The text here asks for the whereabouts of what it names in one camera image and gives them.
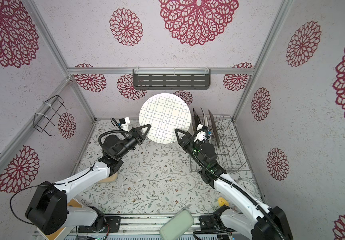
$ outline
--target robotic arm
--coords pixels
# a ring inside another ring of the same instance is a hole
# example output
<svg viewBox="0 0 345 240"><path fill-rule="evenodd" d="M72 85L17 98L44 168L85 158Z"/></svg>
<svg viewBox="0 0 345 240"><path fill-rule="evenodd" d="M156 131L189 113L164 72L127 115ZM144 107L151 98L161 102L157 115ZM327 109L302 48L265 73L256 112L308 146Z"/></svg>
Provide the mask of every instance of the robotic arm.
<svg viewBox="0 0 345 240"><path fill-rule="evenodd" d="M147 128L145 133L141 131L143 128ZM106 221L103 212L93 206L68 207L67 203L84 189L116 173L123 164L122 158L143 143L150 128L151 125L147 124L130 131L112 130L100 135L98 142L102 147L102 157L92 167L64 180L54 184L48 181L41 183L26 210L26 218L46 235L66 226L91 226L90 229L95 231L102 230ZM112 133L123 133L126 138L120 140ZM105 135L109 136L102 143Z"/></svg>
<svg viewBox="0 0 345 240"><path fill-rule="evenodd" d="M224 194L244 215L224 205L201 228L216 231L230 228L252 240L292 240L285 213L279 207L271 209L247 193L218 164L214 146L208 141L207 129L206 126L199 126L193 136L175 129L178 144L202 167L199 171L202 180Z"/></svg>

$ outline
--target wire basket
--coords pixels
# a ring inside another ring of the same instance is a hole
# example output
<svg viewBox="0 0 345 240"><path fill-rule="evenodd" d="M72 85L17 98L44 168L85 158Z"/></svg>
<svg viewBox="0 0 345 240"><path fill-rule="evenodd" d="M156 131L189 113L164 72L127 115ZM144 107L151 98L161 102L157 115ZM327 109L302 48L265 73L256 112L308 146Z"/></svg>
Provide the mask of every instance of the wire basket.
<svg viewBox="0 0 345 240"><path fill-rule="evenodd" d="M210 116L206 117L209 123L209 131L213 133L213 126ZM200 116L199 120L203 123L203 116ZM214 121L218 131L220 144L218 146L214 134L211 134L209 141L214 145L215 152L218 155L217 161L219 165L227 172L237 172L242 168L244 163L242 163L238 155L238 150L241 150L241 146L239 144L232 119L230 116L220 115L214 116ZM201 167L191 157L190 168L192 172L198 172L201 170Z"/></svg>

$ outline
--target clock face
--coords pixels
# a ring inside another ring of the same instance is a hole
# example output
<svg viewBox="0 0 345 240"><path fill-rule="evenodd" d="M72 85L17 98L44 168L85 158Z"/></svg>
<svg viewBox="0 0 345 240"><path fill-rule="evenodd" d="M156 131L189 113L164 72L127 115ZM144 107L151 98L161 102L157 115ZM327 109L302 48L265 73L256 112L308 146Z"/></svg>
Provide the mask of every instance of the clock face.
<svg viewBox="0 0 345 240"><path fill-rule="evenodd" d="M246 190L252 196L255 196L257 189L252 181L247 180L247 179L242 179L238 182L238 185L241 186L244 190Z"/></svg>

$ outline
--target white plate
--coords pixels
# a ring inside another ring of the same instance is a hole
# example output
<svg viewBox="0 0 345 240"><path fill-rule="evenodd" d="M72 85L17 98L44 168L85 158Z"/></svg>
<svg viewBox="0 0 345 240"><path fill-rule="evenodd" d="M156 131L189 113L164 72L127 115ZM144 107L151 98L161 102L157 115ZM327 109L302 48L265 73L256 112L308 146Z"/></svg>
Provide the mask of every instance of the white plate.
<svg viewBox="0 0 345 240"><path fill-rule="evenodd" d="M139 112L139 125L151 124L147 137L157 143L175 142L175 129L188 131L190 109L180 97L160 93L149 98Z"/></svg>

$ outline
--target light green case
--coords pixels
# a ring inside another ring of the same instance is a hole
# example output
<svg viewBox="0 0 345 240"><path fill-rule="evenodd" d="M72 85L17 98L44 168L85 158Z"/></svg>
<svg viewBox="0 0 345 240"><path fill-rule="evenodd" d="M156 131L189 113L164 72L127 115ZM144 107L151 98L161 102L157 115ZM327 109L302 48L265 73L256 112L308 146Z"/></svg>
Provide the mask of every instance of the light green case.
<svg viewBox="0 0 345 240"><path fill-rule="evenodd" d="M182 236L194 224L194 218L189 211L182 210L170 219L159 230L163 240L176 240Z"/></svg>

